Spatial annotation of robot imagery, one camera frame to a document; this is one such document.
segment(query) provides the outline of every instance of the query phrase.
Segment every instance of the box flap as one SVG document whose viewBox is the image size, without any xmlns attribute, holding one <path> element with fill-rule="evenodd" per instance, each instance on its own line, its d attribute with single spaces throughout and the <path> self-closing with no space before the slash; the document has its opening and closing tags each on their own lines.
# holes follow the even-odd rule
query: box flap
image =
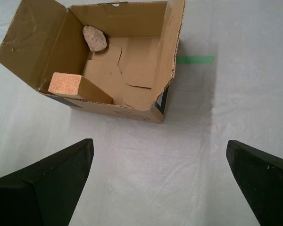
<svg viewBox="0 0 283 226">
<path fill-rule="evenodd" d="M 90 52 L 88 60 L 111 61 L 118 65 L 122 54 L 122 48 L 116 45 L 109 45 L 104 51 Z"/>
<path fill-rule="evenodd" d="M 161 35 L 166 2 L 120 2 L 75 5 L 69 10 L 87 26 L 110 37 L 157 37 Z"/>
<path fill-rule="evenodd" d="M 130 86 L 151 88 L 159 39 L 129 39 L 123 60 L 123 78 Z"/>
<path fill-rule="evenodd" d="M 67 9 L 54 0 L 22 0 L 0 46 L 0 63 L 38 89 Z"/>
<path fill-rule="evenodd" d="M 168 1 L 158 48 L 151 104 L 164 92 L 174 78 L 179 35 L 183 24 L 185 0 Z"/>
<path fill-rule="evenodd" d="M 117 64 L 112 61 L 88 60 L 83 77 L 111 96 L 115 105 L 123 105 L 125 84 Z"/>
</svg>

